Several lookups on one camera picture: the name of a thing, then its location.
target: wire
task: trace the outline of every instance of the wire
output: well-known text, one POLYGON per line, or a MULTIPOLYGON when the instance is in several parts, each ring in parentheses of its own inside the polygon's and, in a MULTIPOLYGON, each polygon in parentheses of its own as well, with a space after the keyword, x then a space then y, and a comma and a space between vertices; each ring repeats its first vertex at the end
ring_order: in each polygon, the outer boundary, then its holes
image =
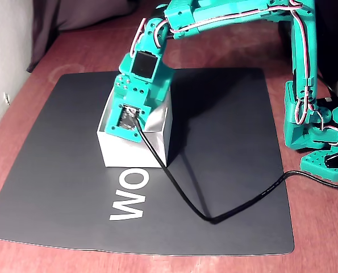
POLYGON ((181 189, 181 187, 179 186, 179 184, 176 182, 174 176, 171 174, 171 172, 169 171, 169 169, 165 166, 165 164, 162 162, 162 160, 160 159, 159 155, 157 154, 157 152, 155 151, 155 149, 152 147, 151 143, 149 142, 149 140, 146 138, 140 122, 138 120, 138 117, 135 116, 135 125, 139 131, 140 136, 142 137, 142 140, 144 141, 144 143, 146 144, 146 146, 148 147, 148 149, 150 150, 150 152, 152 153, 152 155, 155 157, 155 159, 157 160, 157 162, 159 163, 159 165, 161 166, 162 170, 165 172, 165 174, 167 175, 167 177, 170 179, 171 183, 174 185, 175 189, 178 191, 178 193, 180 194, 180 196, 183 198, 183 200, 185 201, 185 203, 187 203, 187 205, 190 207, 190 209, 192 209, 192 211, 199 216, 202 220, 209 222, 213 225, 219 224, 223 221, 225 221, 226 219, 244 211, 245 209, 249 208, 250 206, 254 205, 255 203, 259 202, 261 199, 263 199, 265 196, 267 196, 270 192, 272 192, 276 187, 278 187, 282 182, 285 181, 285 179, 291 177, 291 176, 304 176, 307 177, 309 179, 312 179, 318 183, 321 183, 325 186, 331 187, 333 189, 338 189, 338 185, 333 184, 333 183, 329 183, 326 182, 322 179, 319 179, 313 175, 310 175, 306 172, 302 172, 302 171, 287 171, 285 172, 283 175, 280 176, 280 178, 274 183, 272 184, 268 189, 264 190, 263 192, 261 192, 259 195, 257 195, 255 198, 247 201, 246 203, 229 210, 228 212, 225 212, 223 214, 220 214, 216 217, 208 217, 205 216, 203 213, 201 213, 196 207, 195 205, 190 201, 190 199, 187 197, 187 195, 184 193, 184 191, 181 189))
POLYGON ((135 46, 136 44, 141 41, 141 38, 143 36, 143 33, 141 34, 143 28, 145 27, 145 22, 146 22, 146 18, 143 18, 141 20, 141 23, 140 23, 140 26, 139 28, 137 29, 136 31, 136 34, 135 34, 135 37, 132 41, 132 44, 131 44, 131 48, 130 48, 130 57, 133 58, 134 54, 135 54, 135 46))
MULTIPOLYGON (((335 130, 335 131, 338 132, 338 128, 334 127, 334 126, 331 126, 331 125, 325 126, 324 128, 332 129, 332 130, 335 130)), ((338 146, 338 142, 337 143, 328 142, 328 143, 329 143, 330 146, 338 146)))
MULTIPOLYGON (((293 6, 299 4, 298 2, 296 2, 294 0, 290 0, 289 2, 293 6)), ((308 56, 307 56, 308 48, 307 48, 307 43, 306 43, 305 26, 302 23, 298 13, 295 10, 291 10, 290 12, 291 12, 292 16, 297 21, 297 23, 299 24, 299 27, 300 27, 301 39, 302 39, 302 44, 303 44, 303 55, 304 55, 303 56, 304 73, 305 73, 305 79, 307 80, 309 78, 309 66, 308 66, 308 56)), ((306 82, 305 91, 304 91, 303 113, 302 113, 302 116, 301 116, 300 119, 299 119, 299 107, 300 107, 300 104, 301 104, 300 98, 298 98, 298 102, 297 102, 296 108, 295 108, 295 122, 296 122, 297 125, 303 124, 305 119, 306 119, 307 108, 308 108, 308 104, 309 104, 308 97, 309 97, 309 87, 308 87, 308 82, 306 82)))
POLYGON ((324 130, 324 118, 323 118, 322 114, 318 110, 315 110, 314 107, 311 104, 309 105, 309 109, 311 111, 316 112, 318 114, 318 116, 320 117, 320 130, 323 131, 324 130))
MULTIPOLYGON (((331 130, 335 130, 335 131, 338 132, 338 128, 335 127, 335 126, 331 126, 331 125, 324 126, 324 118, 323 118, 322 114, 321 114, 318 110, 315 110, 314 107, 313 107, 312 105, 309 105, 309 109, 310 109, 311 111, 315 111, 315 112, 318 114, 318 116, 320 117, 320 130, 321 130, 321 131, 323 131, 324 129, 331 129, 331 130)), ((329 144, 330 146, 338 146, 338 142, 336 142, 336 143, 328 142, 328 144, 329 144)))
POLYGON ((280 6, 280 5, 277 5, 277 6, 269 7, 265 10, 251 10, 251 11, 245 11, 243 13, 221 15, 221 16, 217 16, 217 17, 214 17, 214 18, 202 20, 202 21, 199 21, 199 22, 194 23, 194 24, 190 24, 186 27, 180 28, 179 30, 170 29, 170 31, 172 33, 179 33, 179 32, 183 32, 183 31, 191 30, 192 28, 201 27, 201 26, 204 26, 206 24, 211 24, 211 23, 215 23, 215 22, 219 22, 219 21, 223 21, 223 20, 236 19, 236 18, 250 16, 250 15, 254 15, 254 14, 258 14, 258 13, 264 13, 264 12, 268 12, 268 11, 276 11, 276 10, 291 11, 291 10, 298 10, 298 9, 301 9, 301 8, 302 8, 302 4, 297 4, 296 6, 280 6))
POLYGON ((161 27, 163 27, 167 23, 168 20, 162 20, 153 31, 153 40, 155 41, 155 45, 157 48, 161 48, 160 41, 158 40, 158 31, 160 30, 161 27))

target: white letters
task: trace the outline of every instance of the white letters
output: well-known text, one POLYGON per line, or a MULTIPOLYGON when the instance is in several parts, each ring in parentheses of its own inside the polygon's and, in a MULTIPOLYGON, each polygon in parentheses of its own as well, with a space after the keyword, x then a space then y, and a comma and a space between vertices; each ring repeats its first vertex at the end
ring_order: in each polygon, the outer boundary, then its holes
POLYGON ((123 192, 119 189, 116 191, 116 195, 132 198, 132 200, 126 200, 126 201, 115 201, 113 202, 113 208, 122 210, 124 212, 130 212, 131 214, 119 214, 119 215, 111 215, 110 221, 117 221, 117 220, 127 220, 127 219, 134 219, 134 218, 140 218, 143 215, 143 211, 139 209, 130 208, 126 205, 131 204, 138 204, 143 203, 146 199, 145 196, 142 195, 136 195, 134 193, 129 192, 123 192))
POLYGON ((119 183, 125 189, 140 189, 140 188, 143 188, 148 183, 148 180, 149 180, 148 172, 145 171, 144 169, 127 169, 127 170, 123 171, 121 173, 121 175, 119 176, 119 183), (125 180, 126 176, 130 175, 132 173, 139 173, 140 175, 142 175, 144 177, 142 182, 138 183, 138 184, 127 183, 126 180, 125 180))
MULTIPOLYGON (((144 186, 147 185, 149 180, 149 174, 147 171, 144 169, 127 169, 123 171, 120 176, 119 176, 119 184, 125 188, 125 189, 140 189, 143 188, 144 186), (130 184, 126 182, 126 176, 130 175, 132 173, 138 173, 143 176, 143 180, 138 183, 138 184, 130 184)), ((134 193, 130 192, 124 192, 120 191, 119 189, 116 191, 116 195, 118 196, 123 196, 127 198, 131 198, 131 200, 125 200, 125 201, 114 201, 113 202, 113 208, 114 209, 119 209, 124 212, 129 212, 130 214, 117 214, 117 215, 111 215, 110 216, 110 221, 117 221, 117 220, 127 220, 127 219, 134 219, 134 218, 140 218, 143 215, 143 211, 139 209, 134 209, 130 208, 127 205, 132 205, 132 204, 138 204, 138 203, 143 203, 145 202, 146 197, 143 195, 136 195, 134 193)))

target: black cable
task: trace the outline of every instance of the black cable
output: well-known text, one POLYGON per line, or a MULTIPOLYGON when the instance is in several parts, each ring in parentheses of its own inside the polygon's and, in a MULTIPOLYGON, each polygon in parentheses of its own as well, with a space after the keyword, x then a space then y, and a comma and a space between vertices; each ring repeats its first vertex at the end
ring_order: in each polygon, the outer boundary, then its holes
POLYGON ((168 176, 168 178, 170 179, 170 181, 173 183, 174 187, 176 188, 176 190, 179 192, 179 194, 181 195, 181 197, 184 199, 184 201, 188 204, 188 206, 192 209, 192 211, 194 213, 196 213, 197 216, 199 216, 201 219, 203 219, 204 221, 207 221, 213 225, 219 224, 221 222, 223 222, 224 220, 236 215, 239 212, 242 212, 243 210, 249 208, 250 206, 254 205, 255 203, 257 203, 258 201, 260 201, 262 198, 264 198, 266 195, 268 195, 270 192, 272 192, 277 186, 279 186, 282 182, 285 181, 285 179, 287 179, 290 176, 294 176, 294 175, 299 175, 299 176, 304 176, 310 179, 313 179, 314 181, 321 183, 325 186, 334 188, 334 189, 338 189, 338 185, 336 184, 332 184, 329 182, 326 182, 322 179, 319 179, 315 176, 312 176, 306 172, 302 172, 302 171, 288 171, 285 172, 274 184, 272 184, 268 189, 266 189, 265 191, 263 191, 262 193, 260 193, 259 195, 257 195, 255 198, 247 201, 246 203, 238 206, 237 208, 231 209, 228 212, 225 212, 221 215, 218 215, 216 217, 208 217, 205 216, 203 213, 201 213, 195 206, 194 204, 189 200, 189 198, 186 196, 186 194, 184 193, 184 191, 180 188, 179 184, 176 182, 174 176, 171 174, 171 172, 169 171, 169 169, 165 166, 165 164, 162 162, 162 160, 160 159, 160 157, 158 156, 158 154, 156 153, 155 149, 152 147, 151 143, 149 142, 149 140, 146 138, 145 134, 143 133, 143 130, 141 128, 140 122, 138 120, 138 118, 136 117, 134 119, 135 121, 135 125, 140 133, 140 136, 142 137, 143 141, 145 142, 146 146, 149 148, 149 150, 151 151, 152 155, 155 157, 155 159, 157 160, 157 162, 160 164, 161 168, 164 170, 164 172, 166 173, 166 175, 168 176))
POLYGON ((318 74, 318 79, 328 88, 328 90, 330 92, 335 93, 334 90, 333 90, 333 88, 331 88, 330 85, 328 85, 326 83, 326 81, 324 80, 324 78, 321 75, 319 75, 319 74, 318 74))

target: letter w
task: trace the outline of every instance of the letter w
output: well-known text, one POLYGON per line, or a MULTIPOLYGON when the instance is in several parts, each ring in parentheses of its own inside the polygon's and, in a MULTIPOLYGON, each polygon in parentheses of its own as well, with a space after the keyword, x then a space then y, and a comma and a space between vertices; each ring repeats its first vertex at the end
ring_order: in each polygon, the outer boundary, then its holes
POLYGON ((142 195, 136 195, 134 193, 129 192, 123 192, 119 189, 116 191, 116 195, 131 198, 132 200, 126 200, 126 201, 114 201, 113 202, 113 208, 122 210, 124 212, 130 212, 130 214, 119 214, 119 215, 111 215, 110 221, 116 221, 116 220, 127 220, 127 219, 134 219, 134 218, 140 218, 143 215, 143 211, 139 209, 130 208, 126 205, 131 204, 138 204, 145 202, 146 197, 142 195))

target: letter o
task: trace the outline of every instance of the letter o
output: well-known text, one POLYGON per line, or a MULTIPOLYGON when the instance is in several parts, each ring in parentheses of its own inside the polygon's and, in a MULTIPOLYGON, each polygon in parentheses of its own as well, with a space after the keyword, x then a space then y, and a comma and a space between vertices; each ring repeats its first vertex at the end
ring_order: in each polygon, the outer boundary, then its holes
POLYGON ((119 184, 125 189, 140 189, 140 188, 143 188, 144 186, 147 185, 148 180, 149 180, 148 172, 145 171, 144 169, 138 169, 138 168, 127 169, 127 170, 123 171, 119 176, 119 184), (141 183, 130 184, 130 183, 126 182, 126 176, 131 175, 133 173, 138 173, 139 175, 143 176, 143 180, 142 180, 141 183))

